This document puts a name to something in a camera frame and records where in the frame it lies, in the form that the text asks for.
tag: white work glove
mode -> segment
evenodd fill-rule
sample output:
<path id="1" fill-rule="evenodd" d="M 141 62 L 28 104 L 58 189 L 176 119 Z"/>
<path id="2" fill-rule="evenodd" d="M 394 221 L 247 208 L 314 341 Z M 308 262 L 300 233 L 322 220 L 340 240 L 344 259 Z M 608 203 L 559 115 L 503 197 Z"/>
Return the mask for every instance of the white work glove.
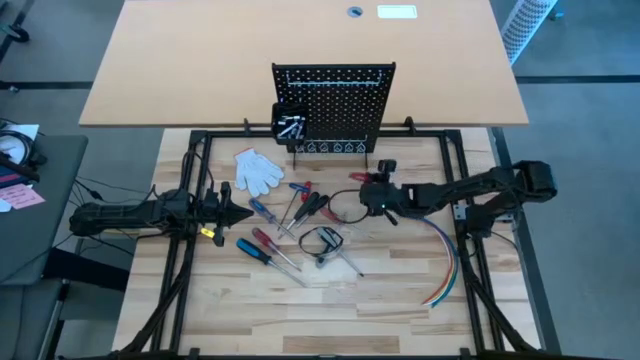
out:
<path id="1" fill-rule="evenodd" d="M 252 197 L 268 194 L 269 186 L 276 187 L 284 177 L 282 170 L 263 155 L 249 148 L 236 155 L 236 187 L 249 187 Z"/>

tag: pink sticky note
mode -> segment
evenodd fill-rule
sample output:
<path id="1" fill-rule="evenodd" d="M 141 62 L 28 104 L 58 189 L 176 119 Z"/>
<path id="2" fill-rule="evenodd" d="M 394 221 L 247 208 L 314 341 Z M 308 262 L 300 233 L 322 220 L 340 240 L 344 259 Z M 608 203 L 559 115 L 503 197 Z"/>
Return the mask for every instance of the pink sticky note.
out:
<path id="1" fill-rule="evenodd" d="M 44 202 L 42 196 L 24 184 L 0 189 L 0 199 L 8 202 L 15 209 L 22 209 Z"/>

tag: light wood desk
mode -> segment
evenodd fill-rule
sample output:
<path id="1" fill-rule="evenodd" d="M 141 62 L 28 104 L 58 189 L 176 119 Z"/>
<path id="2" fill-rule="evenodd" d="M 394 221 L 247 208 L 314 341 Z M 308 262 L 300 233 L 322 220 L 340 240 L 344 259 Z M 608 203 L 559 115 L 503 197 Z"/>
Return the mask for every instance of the light wood desk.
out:
<path id="1" fill-rule="evenodd" d="M 158 191 L 178 186 L 180 162 L 189 132 L 188 129 L 165 131 L 154 175 Z M 464 129 L 462 134 L 471 174 L 495 165 L 486 129 Z M 311 180 L 314 190 L 326 194 L 360 186 L 349 180 L 347 174 L 363 170 L 362 157 L 332 155 L 330 164 L 319 154 L 300 156 L 294 172 L 291 155 L 273 139 L 214 139 L 210 168 L 216 187 L 222 181 L 230 181 L 232 199 L 241 206 L 248 206 L 249 194 L 233 185 L 233 155 L 251 146 L 285 171 L 280 186 L 260 198 L 278 218 L 284 214 L 293 195 L 288 182 Z M 396 184 L 445 181 L 436 139 L 379 139 L 369 163 L 376 166 L 377 160 L 384 158 L 398 160 L 398 171 L 392 178 Z M 299 200 L 294 203 L 294 209 L 298 205 Z M 359 206 L 355 198 L 354 206 Z M 449 208 L 429 218 L 453 234 Z M 317 214 L 296 233 L 319 224 L 328 224 L 328 221 Z M 214 246 L 208 238 L 198 239 L 180 346 L 182 354 L 191 347 L 199 347 L 201 354 L 209 355 L 446 355 L 458 354 L 461 347 L 473 349 L 462 276 L 458 277 L 450 296 L 436 308 L 420 306 L 447 271 L 443 245 L 436 233 L 425 225 L 401 219 L 400 225 L 394 227 L 384 217 L 368 218 L 357 224 L 373 239 L 343 228 L 345 251 L 366 274 L 364 278 L 358 278 L 340 259 L 318 270 L 314 259 L 302 254 L 293 240 L 281 239 L 278 242 L 283 252 L 303 268 L 303 272 L 297 274 L 311 284 L 309 288 L 301 288 L 236 248 L 239 237 L 253 240 L 250 231 L 254 226 L 259 226 L 274 240 L 277 238 L 274 226 L 253 216 L 225 230 L 223 248 Z M 506 225 L 496 225 L 494 230 L 512 237 Z M 498 305 L 523 337 L 539 346 L 518 255 L 501 239 L 489 238 L 485 244 Z M 131 341 L 156 306 L 167 250 L 166 238 L 140 240 L 114 349 Z M 274 260 L 283 262 L 277 257 Z M 480 311 L 487 340 L 488 319 L 482 306 Z M 170 310 L 165 323 L 164 348 L 169 343 L 172 319 Z"/>
<path id="2" fill-rule="evenodd" d="M 489 0 L 148 0 L 125 1 L 80 125 L 268 124 L 272 63 L 391 62 L 384 124 L 528 123 Z"/>

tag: white label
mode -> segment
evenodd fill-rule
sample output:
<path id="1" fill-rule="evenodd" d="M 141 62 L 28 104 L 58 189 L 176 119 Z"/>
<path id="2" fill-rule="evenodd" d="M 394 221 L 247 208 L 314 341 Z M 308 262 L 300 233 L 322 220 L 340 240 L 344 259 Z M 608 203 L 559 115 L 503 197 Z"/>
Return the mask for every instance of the white label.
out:
<path id="1" fill-rule="evenodd" d="M 378 5 L 378 17 L 381 19 L 416 19 L 418 9 L 415 5 Z"/>

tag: blue screwdriver handle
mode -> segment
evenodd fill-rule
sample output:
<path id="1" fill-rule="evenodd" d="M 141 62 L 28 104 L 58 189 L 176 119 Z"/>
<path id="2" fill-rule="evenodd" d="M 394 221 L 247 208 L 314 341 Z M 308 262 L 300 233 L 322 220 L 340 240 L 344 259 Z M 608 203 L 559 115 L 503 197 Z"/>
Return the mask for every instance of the blue screwdriver handle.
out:
<path id="1" fill-rule="evenodd" d="M 302 193 L 308 193 L 311 189 L 309 189 L 308 187 L 304 186 L 304 185 L 300 185 L 300 184 L 296 184 L 296 183 L 289 183 L 289 187 L 292 188 L 293 190 L 297 190 L 300 191 Z"/>
<path id="2" fill-rule="evenodd" d="M 267 255 L 267 253 L 260 250 L 259 247 L 255 246 L 253 243 L 249 242 L 249 240 L 247 239 L 243 239 L 243 238 L 238 239 L 238 241 L 236 241 L 236 246 L 240 250 L 244 251 L 247 255 L 251 256 L 256 260 L 259 260 L 265 265 L 268 265 L 269 261 L 271 261 L 271 256 Z"/>
<path id="3" fill-rule="evenodd" d="M 267 221 L 269 223 L 271 223 L 271 222 L 276 220 L 276 216 L 273 215 L 272 213 L 270 213 L 269 210 L 267 210 L 267 207 L 262 205 L 262 203 L 260 201 L 258 201 L 258 199 L 251 198 L 249 200 L 249 206 L 251 206 L 251 208 L 255 212 L 260 214 L 260 216 L 262 216 L 263 218 L 267 219 Z"/>

